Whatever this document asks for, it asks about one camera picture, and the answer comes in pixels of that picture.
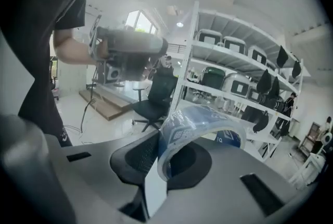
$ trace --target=black office chair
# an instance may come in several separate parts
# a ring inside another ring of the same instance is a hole
[[[206,67],[203,71],[203,77],[200,82],[201,85],[211,87],[214,89],[220,90],[223,85],[223,81],[225,78],[225,72],[222,69],[214,68],[214,67]],[[198,97],[204,97],[207,93],[203,91],[199,91]]]
[[[141,100],[141,91],[145,88],[134,89],[139,91],[139,102],[133,104],[133,110],[147,120],[134,120],[133,122],[147,123],[142,132],[144,132],[149,125],[159,130],[155,124],[163,122],[160,118],[164,116],[170,106],[170,95],[176,88],[178,78],[170,74],[155,73],[148,95],[148,100]]]

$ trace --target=wooden board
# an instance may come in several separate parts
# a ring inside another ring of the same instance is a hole
[[[93,92],[96,95],[102,96],[105,102],[119,108],[123,112],[126,112],[131,109],[131,104],[129,102],[117,97],[116,95],[112,94],[111,92],[108,92],[107,90],[104,90],[100,86],[97,86],[96,89],[93,90]]]
[[[90,101],[90,90],[79,91],[79,94],[87,103]],[[93,93],[93,99],[95,102],[91,103],[90,106],[108,121],[124,113],[121,109],[105,102],[98,94]]]

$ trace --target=label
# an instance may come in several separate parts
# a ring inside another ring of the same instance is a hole
[[[210,44],[215,44],[215,38],[209,37],[209,36],[205,36],[204,39],[203,39],[203,42],[210,43]]]
[[[252,95],[251,95],[251,97],[252,97],[253,99],[257,100],[257,99],[258,99],[258,97],[259,97],[259,93],[252,92]]]
[[[239,53],[240,47],[237,44],[230,43],[229,49]]]
[[[240,136],[232,130],[221,130],[217,132],[215,141],[218,143],[229,144],[238,148],[241,144]]]
[[[241,93],[242,90],[243,90],[243,85],[238,85],[238,86],[237,86],[237,92],[238,92],[238,93]]]

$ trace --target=black chair back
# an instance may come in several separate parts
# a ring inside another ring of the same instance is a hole
[[[176,88],[178,78],[170,74],[156,73],[152,80],[148,100],[153,104],[168,107],[170,96]]]
[[[223,75],[205,73],[202,77],[201,85],[220,90],[222,88],[223,80]]]

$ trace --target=shelf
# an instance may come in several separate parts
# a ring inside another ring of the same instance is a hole
[[[181,99],[177,106],[177,110],[185,108],[187,106],[191,106],[191,105],[197,105],[197,104]],[[253,141],[264,142],[264,143],[272,143],[272,144],[278,143],[278,140],[275,139],[271,134],[267,135],[267,133],[264,133],[264,132],[254,133],[253,126],[255,125],[255,123],[248,122],[246,120],[237,118],[235,116],[231,116],[231,115],[223,113],[223,112],[220,112],[220,114],[241,124],[242,127],[245,129],[247,140],[253,140]]]
[[[280,50],[280,44],[268,33],[246,21],[235,16],[218,13],[213,10],[199,10],[199,21],[197,30],[209,29],[222,33],[222,36],[232,36],[245,41],[247,46],[256,45],[263,49],[267,58],[276,64],[276,59]],[[288,51],[284,45],[282,47],[287,52],[289,58],[284,68],[293,67],[296,58]]]
[[[275,71],[268,68],[264,64],[240,53],[232,51],[222,46],[217,46],[205,42],[193,41],[192,59],[202,60],[207,62],[207,65],[215,64],[221,68],[228,68],[242,74],[248,75],[256,80],[261,78],[261,75],[267,69],[272,75],[272,81],[277,76],[280,82],[280,89],[284,91],[292,91],[299,93],[299,91],[286,79],[278,75]]]
[[[290,121],[289,117],[287,117],[287,116],[285,116],[285,115],[283,115],[283,114],[281,114],[277,111],[274,111],[274,110],[272,110],[268,107],[265,107],[263,105],[257,104],[255,102],[250,101],[250,100],[247,100],[246,98],[242,98],[242,97],[239,97],[239,96],[231,94],[231,93],[227,93],[227,92],[224,92],[224,91],[221,91],[221,90],[210,88],[210,87],[200,85],[200,84],[197,84],[197,83],[192,83],[192,82],[182,80],[182,79],[178,79],[178,83],[180,83],[184,86],[187,86],[189,88],[193,88],[193,89],[200,90],[200,91],[203,91],[203,92],[211,93],[214,96],[220,96],[220,97],[223,97],[223,98],[226,98],[226,99],[230,99],[230,100],[233,100],[233,101],[236,101],[236,102],[240,102],[244,105],[248,105],[248,106],[251,106],[253,108],[257,108],[261,111],[267,111],[271,115],[277,115],[279,118],[283,118],[283,119],[286,119],[287,121]]]
[[[253,143],[246,141],[244,151],[259,160],[260,162],[264,162],[264,159],[262,156],[259,154],[258,150],[256,147],[253,145]]]

